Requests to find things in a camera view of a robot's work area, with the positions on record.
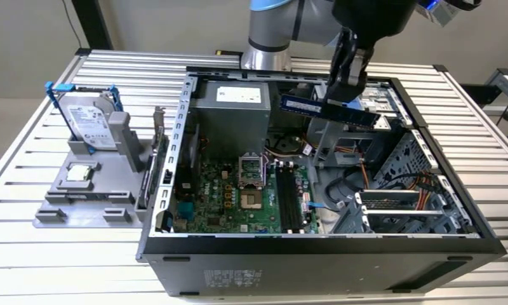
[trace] black cable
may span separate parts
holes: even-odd
[[[325,187],[325,194],[326,194],[326,197],[329,198],[329,200],[333,202],[333,203],[338,203],[341,200],[337,200],[334,197],[331,197],[331,193],[330,193],[330,190],[337,186],[338,187],[338,190],[341,192],[341,194],[345,196],[343,192],[341,191],[339,189],[339,184],[341,183],[345,183],[345,185],[349,187],[349,189],[353,191],[353,192],[359,192],[363,190],[362,187],[359,186],[355,186],[353,184],[353,182],[349,181],[349,176],[354,173],[357,173],[359,171],[359,167],[358,166],[351,166],[351,167],[347,167],[345,170],[343,170],[343,174],[341,177],[338,177],[337,179],[334,179],[329,185]]]
[[[343,181],[343,178],[339,177],[337,178],[335,180],[333,180],[329,185],[325,187],[325,194],[326,194],[326,197],[329,198],[329,200],[334,203],[338,203],[339,200],[337,200],[334,197],[331,197],[331,194],[330,194],[330,190],[337,186],[339,185],[339,183]]]
[[[402,182],[389,185],[385,189],[395,189],[397,187],[401,187],[401,189],[407,189],[407,186]]]
[[[426,178],[431,178],[431,174],[430,173],[405,173],[405,174],[402,174],[399,176],[395,176],[390,180],[387,180],[387,183],[381,185],[379,189],[385,189],[389,186],[391,181],[398,180],[401,178],[410,178],[410,177],[426,177]]]
[[[353,192],[355,192],[355,193],[359,192],[359,191],[362,191],[362,190],[363,190],[363,187],[354,185],[353,182],[351,182],[347,178],[349,178],[349,176],[350,176],[351,174],[359,172],[359,170],[361,170],[359,167],[350,167],[350,168],[347,168],[347,169],[343,171],[343,183],[345,183],[345,185],[350,188],[350,190],[351,190]]]
[[[74,34],[76,35],[78,42],[79,42],[79,47],[82,48],[82,39],[79,39],[79,35],[78,35],[78,32],[76,32],[76,28],[74,27],[74,24],[72,24],[72,22],[71,22],[67,2],[66,2],[64,0],[62,0],[62,4],[64,4],[64,10],[67,11],[67,17],[68,17],[68,22],[70,22],[71,30],[74,31]]]
[[[507,108],[505,108],[505,111],[503,111],[503,113],[501,114],[501,117],[499,117],[498,123],[495,124],[497,126],[499,126],[501,120],[503,119],[503,116],[505,116],[505,113],[507,112],[507,110],[508,110],[508,105],[507,105]]]

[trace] cable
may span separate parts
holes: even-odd
[[[385,189],[395,189],[397,187],[401,187],[401,189],[410,189],[410,188],[407,188],[406,184],[402,182],[397,182],[394,184],[390,184]]]
[[[367,177],[366,165],[363,165],[362,159],[363,159],[363,156],[362,156],[362,158],[359,160],[359,165],[362,167],[363,184],[365,184],[366,189],[369,189],[370,188],[370,179]]]
[[[337,210],[337,209],[329,207],[325,203],[317,203],[317,202],[310,201],[310,202],[307,202],[307,205],[310,207],[314,207],[314,208],[325,208],[325,209],[327,209],[335,213],[339,213],[339,211],[341,211],[341,210]]]
[[[409,177],[429,177],[429,178],[431,178],[431,174],[430,173],[405,173],[405,174],[402,174],[399,176],[395,176],[390,180],[387,180],[387,183],[381,185],[379,189],[383,189],[390,184],[391,181],[398,180],[401,178],[409,178]]]
[[[338,203],[339,200],[337,200],[334,197],[331,197],[330,190],[331,190],[337,185],[339,185],[339,183],[342,183],[342,181],[343,181],[343,178],[339,177],[339,178],[337,178],[335,180],[333,180],[333,181],[329,183],[329,185],[325,187],[325,195],[326,195],[326,197],[329,198],[329,200],[330,200],[331,202],[334,202],[334,203]]]
[[[357,186],[355,184],[353,184],[353,182],[349,180],[349,176],[354,173],[357,173],[358,171],[361,170],[359,167],[357,166],[351,166],[349,167],[345,171],[343,171],[343,176],[342,176],[342,180],[343,180],[343,183],[345,185],[349,187],[349,189],[353,191],[353,192],[362,192],[363,191],[363,187],[362,186]]]
[[[415,187],[417,187],[419,181],[421,181],[421,177],[417,177],[417,180],[413,182],[413,184],[411,184],[411,186],[409,187],[409,189],[415,189]]]
[[[495,124],[497,126],[499,126],[501,120],[503,119],[503,116],[505,116],[505,113],[507,112],[507,110],[508,110],[508,105],[507,105],[507,108],[505,108],[505,111],[503,111],[503,113],[501,114],[501,117],[499,117],[498,123]]]
[[[421,189],[421,197],[418,198],[418,204],[415,210],[419,211],[422,209],[422,202],[425,200],[425,189]]]
[[[79,39],[79,35],[78,35],[78,32],[76,32],[76,28],[74,27],[74,24],[72,24],[72,22],[71,22],[67,2],[66,2],[64,0],[62,0],[62,4],[64,4],[64,10],[67,11],[67,17],[68,17],[68,22],[70,22],[71,30],[74,31],[74,34],[76,35],[78,42],[79,42],[79,47],[82,48],[82,47],[83,47],[83,46],[82,46],[82,39]]]
[[[431,197],[431,193],[429,193],[426,198],[423,199],[422,210],[426,210],[426,205],[427,205],[427,201],[430,200],[430,197]]]
[[[270,148],[269,146],[266,146],[266,150],[269,153],[271,153],[275,157],[281,157],[281,158],[290,158],[290,157],[298,157],[301,156],[299,152],[291,154],[291,153],[287,153],[287,152],[282,152],[279,151],[278,149],[275,148]]]

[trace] metal frame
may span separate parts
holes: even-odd
[[[95,50],[72,60],[59,82],[102,86],[115,83],[122,90],[125,110],[133,114],[133,129],[138,131],[141,138],[151,137],[154,124],[149,109],[163,105],[167,107],[166,118],[175,118],[187,65],[238,67],[239,63],[237,56]],[[329,60],[294,59],[297,72],[323,74],[329,68]],[[430,65],[371,63],[367,69],[370,76],[399,78],[419,112],[427,117],[429,129],[439,142],[441,150],[445,151],[479,210],[508,250],[507,145],[499,143],[501,137],[494,136],[493,127],[483,123],[483,120],[462,120],[462,118],[477,118],[478,115],[469,110],[467,100],[458,95],[455,88]],[[27,289],[31,289],[31,294],[22,296],[24,302],[56,302],[64,296],[56,295],[52,287],[64,283],[62,293],[68,293],[71,300],[85,303],[99,302],[102,297],[109,302],[137,302],[142,297],[146,302],[173,303],[175,299],[169,298],[165,293],[155,293],[163,292],[157,277],[153,274],[139,273],[139,266],[147,265],[134,265],[134,261],[130,261],[133,259],[129,254],[135,252],[139,230],[32,228],[31,220],[40,206],[44,190],[48,189],[51,183],[48,181],[55,178],[54,170],[67,155],[63,149],[68,137],[67,127],[55,119],[59,114],[48,104],[50,101],[46,99],[0,160],[0,275],[8,275],[6,286],[10,287],[7,292],[0,290],[0,295],[26,294]],[[445,119],[441,109],[437,108],[459,110],[461,114],[449,114]],[[171,125],[166,124],[169,136]],[[470,142],[461,141],[463,137],[475,140],[474,143],[485,143],[485,140],[495,141],[493,143],[497,146],[473,146]],[[486,165],[490,160],[503,164]],[[30,175],[35,170],[40,172],[38,177]],[[39,181],[39,184],[47,183],[47,185],[19,185],[24,181]],[[83,251],[86,255],[72,255],[72,252],[78,251]],[[123,256],[111,258],[109,253]],[[78,273],[72,273],[76,272],[74,271],[76,268],[62,268],[62,266],[87,265],[93,267],[83,267],[83,272],[93,276],[87,277],[86,285],[82,285],[83,283],[70,285],[71,276],[78,276]],[[24,272],[31,269],[16,268],[18,266],[31,267],[38,271],[39,280],[31,281],[27,276],[32,273]],[[122,282],[118,281],[118,276],[129,280],[129,285],[119,285]],[[343,295],[271,298],[226,297],[225,301],[206,301],[241,304],[262,302],[385,304],[422,301],[433,305],[443,305],[449,301],[475,305],[489,305],[495,302],[508,304],[508,255],[426,295],[402,294],[391,298],[387,295],[363,295],[361,296],[363,299],[358,300],[358,296],[350,298],[346,293],[345,291]],[[0,301],[11,302],[11,298],[18,296],[0,297]]]
[[[91,49],[113,50],[106,19],[102,14],[99,0],[71,0],[82,23],[85,36]]]

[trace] chip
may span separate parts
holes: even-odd
[[[209,217],[207,218],[209,226],[221,226],[221,217]]]

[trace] small chip component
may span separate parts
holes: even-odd
[[[207,218],[207,225],[211,227],[221,226],[221,217],[209,217]]]
[[[187,219],[177,219],[174,221],[174,229],[177,232],[186,232],[187,230],[187,224],[189,220]]]
[[[93,172],[93,168],[89,165],[76,164],[70,168],[67,181],[87,181]]]

